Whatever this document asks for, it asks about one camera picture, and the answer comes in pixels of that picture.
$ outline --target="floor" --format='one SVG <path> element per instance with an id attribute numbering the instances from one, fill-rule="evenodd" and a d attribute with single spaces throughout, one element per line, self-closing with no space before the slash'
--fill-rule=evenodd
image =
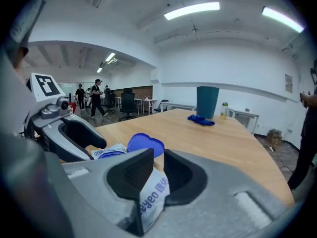
<path id="1" fill-rule="evenodd" d="M 122 114 L 118 108 L 111 109 L 115 110 L 115 113 L 109 113 L 106 117 L 102 117 L 100 112 L 96 110 L 95 118 L 92 119 L 90 108 L 86 108 L 84 111 L 80 111 L 79 107 L 77 106 L 75 114 L 88 121 L 93 127 L 99 127 L 119 122 L 119 118 L 126 116 L 126 114 Z M 139 112 L 139 115 L 137 115 L 137 111 L 135 111 L 135 113 L 133 113 L 132 115 L 135 117 L 142 117 L 146 116 L 147 114 L 147 112 L 144 112 L 144 114 Z M 289 180 L 292 172 L 296 167 L 298 151 L 291 147 L 289 144 L 282 143 L 281 146 L 276 148 L 275 152 L 272 152 L 265 138 L 258 137 L 257 139 L 276 162 L 277 166 L 280 168 L 282 174 L 284 175 L 285 180 Z M 296 190 L 292 191 L 295 202 L 305 199 L 314 182 L 315 172 L 311 168 L 302 184 Z"/>
<path id="2" fill-rule="evenodd" d="M 271 155 L 272 159 L 280 168 L 285 179 L 289 180 L 296 167 L 298 151 L 289 144 L 282 143 L 282 145 L 276 147 L 275 152 L 272 152 L 270 145 L 267 143 L 265 138 L 258 137 L 257 139 Z M 310 167 L 310 170 L 308 171 L 308 174 L 301 185 L 298 186 L 297 189 L 292 190 L 295 202 L 302 201 L 306 198 L 307 193 L 315 182 L 315 177 L 315 171 L 312 167 Z"/>

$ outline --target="blue cloth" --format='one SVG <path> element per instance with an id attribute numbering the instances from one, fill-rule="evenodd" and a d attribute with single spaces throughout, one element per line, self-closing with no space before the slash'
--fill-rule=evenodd
<path id="1" fill-rule="evenodd" d="M 209 125 L 209 126 L 214 125 L 213 121 L 208 121 L 204 117 L 201 117 L 201 116 L 191 115 L 190 117 L 187 117 L 187 119 L 195 123 L 199 123 L 201 125 Z"/>

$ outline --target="fluorescent light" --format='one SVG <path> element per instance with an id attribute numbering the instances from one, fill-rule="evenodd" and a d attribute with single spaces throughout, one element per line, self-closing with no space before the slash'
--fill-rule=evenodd
<path id="1" fill-rule="evenodd" d="M 194 12 L 206 11 L 206 10 L 219 10 L 219 9 L 220 9 L 219 2 L 207 2 L 207 3 L 191 5 L 191 6 L 187 6 L 175 11 L 171 11 L 165 14 L 164 16 L 165 18 L 170 20 L 179 16 L 194 13 Z"/>
<path id="2" fill-rule="evenodd" d="M 106 61 L 110 61 L 111 58 L 113 58 L 115 56 L 115 53 L 111 53 L 107 58 Z"/>
<path id="3" fill-rule="evenodd" d="M 264 7 L 262 11 L 262 15 L 273 18 L 279 22 L 282 22 L 283 24 L 293 28 L 296 32 L 301 33 L 304 30 L 304 28 L 301 25 L 297 24 L 294 20 L 270 8 Z"/>

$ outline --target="person walking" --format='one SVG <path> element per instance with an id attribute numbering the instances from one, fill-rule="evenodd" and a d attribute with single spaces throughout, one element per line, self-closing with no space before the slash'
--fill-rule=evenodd
<path id="1" fill-rule="evenodd" d="M 103 117 L 108 115 L 108 113 L 106 113 L 101 106 L 100 95 L 103 93 L 100 92 L 99 87 L 98 87 L 100 85 L 100 83 L 101 83 L 100 79 L 96 79 L 95 84 L 92 87 L 92 94 L 93 94 L 92 95 L 92 107 L 91 107 L 91 117 L 92 118 L 95 118 L 96 108 L 99 110 L 99 112 L 102 114 Z"/>
<path id="2" fill-rule="evenodd" d="M 85 95 L 85 91 L 84 89 L 81 88 L 81 84 L 79 84 L 79 88 L 77 89 L 75 95 L 76 95 L 76 98 L 79 102 L 79 108 L 80 108 L 80 111 L 84 111 L 84 95 Z"/>
<path id="3" fill-rule="evenodd" d="M 287 182 L 290 189 L 296 189 L 305 179 L 309 166 L 317 153 L 317 88 L 314 95 L 301 94 L 301 102 L 305 108 L 309 108 L 303 125 L 296 168 Z"/>

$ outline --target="black office chair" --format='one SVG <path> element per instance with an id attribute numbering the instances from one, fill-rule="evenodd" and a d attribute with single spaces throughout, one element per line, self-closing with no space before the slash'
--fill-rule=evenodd
<path id="1" fill-rule="evenodd" d="M 155 114 L 156 114 L 157 112 L 160 112 L 160 103 L 159 103 L 158 108 L 157 108 L 157 109 L 154 109 L 154 111 L 155 111 Z"/>
<path id="2" fill-rule="evenodd" d="M 109 93 L 108 94 L 108 100 L 106 102 L 106 112 L 109 113 L 109 112 L 112 112 L 114 113 L 115 110 L 114 109 L 110 109 L 110 108 L 113 108 L 114 107 L 114 98 L 115 98 L 115 94 L 114 93 Z"/>
<path id="3" fill-rule="evenodd" d="M 132 93 L 131 88 L 126 88 L 123 90 L 123 93 L 121 93 L 120 112 L 127 113 L 127 116 L 120 118 L 119 121 L 121 121 L 122 119 L 128 120 L 135 118 L 135 116 L 129 116 L 130 113 L 134 112 L 134 93 Z"/>

